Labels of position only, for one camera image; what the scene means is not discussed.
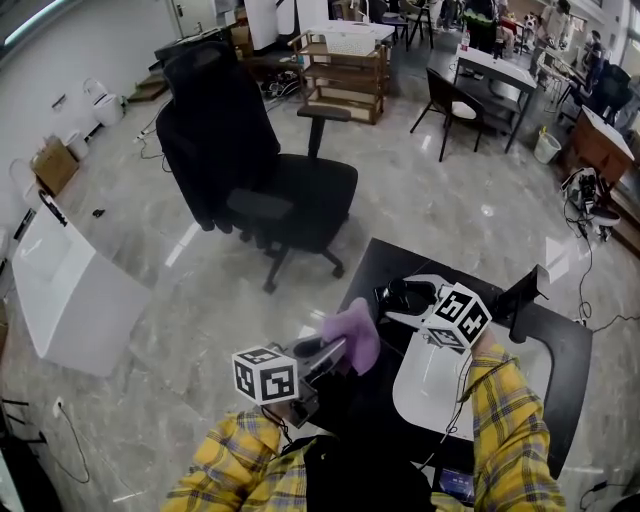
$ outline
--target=wooden cabinet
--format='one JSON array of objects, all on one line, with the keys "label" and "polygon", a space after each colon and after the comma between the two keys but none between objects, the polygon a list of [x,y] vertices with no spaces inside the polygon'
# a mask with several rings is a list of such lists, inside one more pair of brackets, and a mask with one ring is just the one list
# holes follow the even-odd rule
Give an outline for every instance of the wooden cabinet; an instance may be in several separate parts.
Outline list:
[{"label": "wooden cabinet", "polygon": [[633,159],[620,134],[614,133],[612,127],[594,116],[580,112],[569,145],[563,152],[565,172],[569,174],[586,164],[598,171],[609,187],[613,187],[631,167]]}]

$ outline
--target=marble floor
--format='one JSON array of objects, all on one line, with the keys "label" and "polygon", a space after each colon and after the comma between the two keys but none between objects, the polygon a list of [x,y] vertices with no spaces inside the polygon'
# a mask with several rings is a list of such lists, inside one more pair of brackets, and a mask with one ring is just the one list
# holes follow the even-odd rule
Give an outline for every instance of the marble floor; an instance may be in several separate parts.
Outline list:
[{"label": "marble floor", "polygon": [[[92,140],[60,203],[96,248],[152,290],[152,301],[113,375],[99,379],[37,357],[13,289],[1,372],[2,395],[33,404],[28,417],[50,441],[50,451],[39,449],[41,460],[66,510],[157,509],[207,429],[248,406],[233,390],[231,353],[317,329],[339,306],[371,237],[502,287],[544,264],[552,238],[565,245],[571,265],[546,306],[577,316],[589,251],[565,223],[553,170],[533,158],[536,127],[525,126],[505,155],[505,137],[485,136],[473,153],[472,132],[454,126],[438,163],[442,119],[429,114],[409,134],[427,87],[421,76],[406,82],[415,94],[390,99],[376,126],[325,129],[321,156],[360,173],[350,220],[332,246],[346,275],[336,280],[322,257],[295,254],[273,296],[261,289],[270,260],[236,235],[202,232],[161,159],[140,158],[132,141],[166,98],[131,108],[119,126]],[[295,101],[269,116],[283,151],[305,153],[310,123],[296,117]],[[150,137],[145,153],[157,152]],[[96,219],[98,208],[106,212]],[[616,241],[593,244],[583,289],[591,327],[640,312],[639,274],[640,261]],[[584,409],[560,478],[569,510],[596,482],[625,483],[640,462],[639,335],[638,324],[619,322],[594,338]],[[82,475],[69,426],[51,414],[58,396],[86,455],[87,485],[69,479],[51,456]]]}]

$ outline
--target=black table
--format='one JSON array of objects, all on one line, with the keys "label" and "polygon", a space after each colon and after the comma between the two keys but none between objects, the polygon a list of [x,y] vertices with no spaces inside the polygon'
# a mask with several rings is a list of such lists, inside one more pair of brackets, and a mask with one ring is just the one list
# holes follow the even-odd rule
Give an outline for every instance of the black table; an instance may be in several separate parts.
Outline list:
[{"label": "black table", "polygon": [[[437,274],[451,283],[459,282],[477,293],[485,304],[492,303],[502,293],[500,288],[485,281],[374,238],[340,309],[348,308],[355,298],[364,297],[377,316],[373,289],[386,285],[393,278],[414,273]],[[558,478],[580,418],[589,376],[593,333],[537,304],[522,310],[519,319],[527,336],[542,341],[551,353],[553,366],[545,398],[544,421],[551,433],[549,469],[551,475]],[[363,408],[364,412],[358,414],[362,416],[362,426],[371,438],[379,440],[380,448],[382,438],[403,456],[414,462],[424,462],[440,442],[442,434],[408,423],[395,410],[393,383],[412,331],[400,324],[392,325],[393,331],[380,330],[385,342],[381,356],[375,367],[361,377],[366,392],[361,393],[357,400],[366,400],[368,405]],[[473,443],[448,437],[430,464],[471,473]]]}]

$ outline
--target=black office chair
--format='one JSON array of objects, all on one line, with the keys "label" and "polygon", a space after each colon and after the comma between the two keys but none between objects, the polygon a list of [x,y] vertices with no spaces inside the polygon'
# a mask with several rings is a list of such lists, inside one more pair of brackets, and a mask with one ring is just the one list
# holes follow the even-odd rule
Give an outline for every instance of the black office chair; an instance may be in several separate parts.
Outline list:
[{"label": "black office chair", "polygon": [[[578,108],[585,105],[607,123],[613,125],[618,111],[631,100],[630,80],[629,74],[620,66],[605,63],[600,78],[590,95],[583,94],[579,86],[569,94]],[[607,108],[609,108],[609,112],[605,118],[604,114]],[[578,119],[577,116],[574,117],[562,111],[558,118],[559,120],[570,119],[574,123]]]},{"label": "black office chair", "polygon": [[317,154],[325,120],[351,114],[302,107],[298,116],[313,119],[309,156],[281,154],[258,85],[226,45],[190,49],[164,72],[174,100],[158,116],[158,138],[202,229],[254,238],[274,258],[268,293],[291,248],[322,254],[342,277],[328,246],[348,218],[358,172]]}]

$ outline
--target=white basket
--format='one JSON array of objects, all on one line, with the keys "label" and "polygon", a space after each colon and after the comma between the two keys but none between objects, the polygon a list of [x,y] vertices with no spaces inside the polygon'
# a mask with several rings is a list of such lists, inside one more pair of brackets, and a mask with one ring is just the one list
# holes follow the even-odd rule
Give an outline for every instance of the white basket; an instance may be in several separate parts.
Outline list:
[{"label": "white basket", "polygon": [[325,32],[322,35],[324,35],[329,53],[364,57],[376,49],[376,38],[373,34]]}]

